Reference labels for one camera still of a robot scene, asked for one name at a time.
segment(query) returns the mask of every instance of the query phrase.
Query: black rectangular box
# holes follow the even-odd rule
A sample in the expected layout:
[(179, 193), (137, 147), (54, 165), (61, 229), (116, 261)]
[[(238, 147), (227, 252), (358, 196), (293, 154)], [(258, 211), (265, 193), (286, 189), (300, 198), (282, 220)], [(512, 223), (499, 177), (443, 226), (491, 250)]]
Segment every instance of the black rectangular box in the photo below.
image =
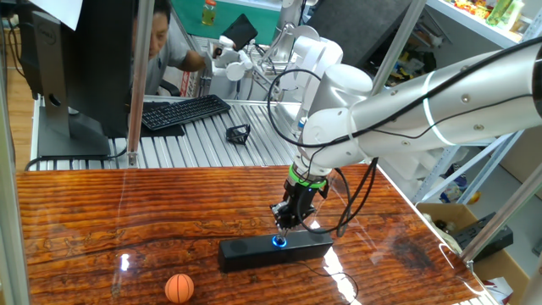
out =
[(278, 263), (322, 258), (333, 245), (329, 234), (299, 231), (289, 233), (286, 237), (286, 245), (278, 247), (273, 244), (275, 236), (255, 236), (221, 241), (218, 247), (220, 271), (228, 273)]

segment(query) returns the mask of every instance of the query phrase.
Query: blue light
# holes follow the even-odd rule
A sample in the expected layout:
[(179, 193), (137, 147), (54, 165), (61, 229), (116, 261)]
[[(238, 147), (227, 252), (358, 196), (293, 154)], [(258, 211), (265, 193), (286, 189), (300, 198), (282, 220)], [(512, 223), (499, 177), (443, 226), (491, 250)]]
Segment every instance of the blue light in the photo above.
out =
[(286, 247), (286, 239), (285, 239), (285, 243), (283, 244), (279, 244), (279, 242), (277, 241), (277, 236), (273, 236), (273, 240), (272, 240), (273, 244), (277, 247)]

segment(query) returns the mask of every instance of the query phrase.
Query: small basketball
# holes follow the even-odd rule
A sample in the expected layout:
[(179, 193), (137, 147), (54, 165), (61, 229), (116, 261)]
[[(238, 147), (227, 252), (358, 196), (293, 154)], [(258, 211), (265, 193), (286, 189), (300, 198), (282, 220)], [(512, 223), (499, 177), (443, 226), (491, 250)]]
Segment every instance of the small basketball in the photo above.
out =
[(166, 297), (174, 303), (186, 302), (194, 293), (194, 282), (186, 274), (176, 274), (166, 283)]

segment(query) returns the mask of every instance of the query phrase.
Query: wooden table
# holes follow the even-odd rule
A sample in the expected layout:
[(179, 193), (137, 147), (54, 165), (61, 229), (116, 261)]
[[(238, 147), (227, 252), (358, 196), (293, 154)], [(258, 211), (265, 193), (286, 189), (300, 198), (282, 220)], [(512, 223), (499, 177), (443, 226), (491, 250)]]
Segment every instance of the wooden table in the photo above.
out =
[[(352, 189), (366, 169), (344, 168)], [(218, 271), (219, 241), (276, 233), (268, 206), (281, 200), (287, 175), (287, 167), (22, 173), (32, 302), (166, 304), (167, 280), (182, 273), (196, 286), (189, 304), (348, 304), (356, 288), (341, 274), (297, 264)], [(337, 222), (345, 187), (333, 176), (330, 184), (308, 223)], [(380, 173), (361, 214), (333, 237), (326, 257), (307, 264), (351, 275), (353, 304), (453, 304), (487, 293)]]

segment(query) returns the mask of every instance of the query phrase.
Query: bottle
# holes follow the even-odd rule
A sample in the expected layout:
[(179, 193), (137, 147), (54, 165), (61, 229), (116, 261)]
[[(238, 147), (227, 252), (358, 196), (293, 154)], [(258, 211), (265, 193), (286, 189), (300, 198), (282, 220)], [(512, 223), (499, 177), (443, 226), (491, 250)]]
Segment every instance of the bottle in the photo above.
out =
[(522, 10), (525, 3), (522, 0), (514, 0), (510, 3), (510, 6), (506, 9), (506, 12), (502, 15), (501, 20), (497, 24), (497, 27), (509, 31), (514, 23), (516, 23), (519, 12)]
[(512, 3), (512, 0), (500, 0), (493, 11), (489, 15), (488, 19), (485, 20), (485, 23), (491, 26), (496, 26), (501, 20), (502, 15), (506, 12), (508, 7)]
[(202, 23), (204, 25), (213, 25), (214, 17), (217, 12), (217, 3), (214, 0), (205, 0), (203, 4), (203, 14), (202, 14)]

